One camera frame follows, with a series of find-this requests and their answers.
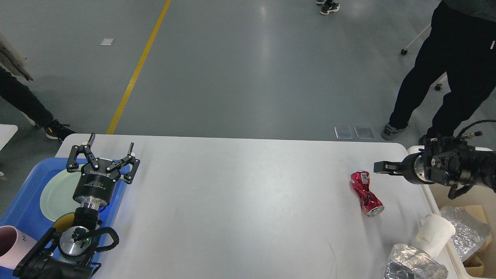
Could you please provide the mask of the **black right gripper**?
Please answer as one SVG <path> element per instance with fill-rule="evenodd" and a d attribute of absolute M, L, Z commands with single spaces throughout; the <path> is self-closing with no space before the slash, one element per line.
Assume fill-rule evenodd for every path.
<path fill-rule="evenodd" d="M 390 176 L 403 176 L 408 182 L 423 185 L 424 165 L 421 153 L 409 154 L 402 162 L 378 161 L 374 162 L 374 173 Z"/>

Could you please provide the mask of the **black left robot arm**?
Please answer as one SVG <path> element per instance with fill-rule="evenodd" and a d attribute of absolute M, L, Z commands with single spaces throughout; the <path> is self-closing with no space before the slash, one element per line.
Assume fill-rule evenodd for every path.
<path fill-rule="evenodd" d="M 97 253 L 114 249 L 119 236 L 103 226 L 100 214 L 110 206 L 119 181 L 131 184 L 140 165 L 130 143 L 125 157 L 114 161 L 96 157 L 92 133 L 85 144 L 73 145 L 67 160 L 68 173 L 80 173 L 73 200 L 78 208 L 68 225 L 59 218 L 28 253 L 14 266 L 20 279 L 90 279 L 101 267 Z"/>

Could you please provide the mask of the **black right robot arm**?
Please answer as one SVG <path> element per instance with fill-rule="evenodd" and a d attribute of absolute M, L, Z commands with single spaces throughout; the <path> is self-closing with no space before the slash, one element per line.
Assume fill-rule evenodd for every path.
<path fill-rule="evenodd" d="M 402 176 L 415 185 L 439 184 L 449 187 L 451 200 L 466 194 L 474 185 L 496 189 L 496 153 L 477 150 L 467 140 L 482 135 L 481 131 L 467 133 L 461 129 L 457 136 L 418 140 L 418 153 L 409 154 L 401 162 L 378 161 L 374 173 Z"/>

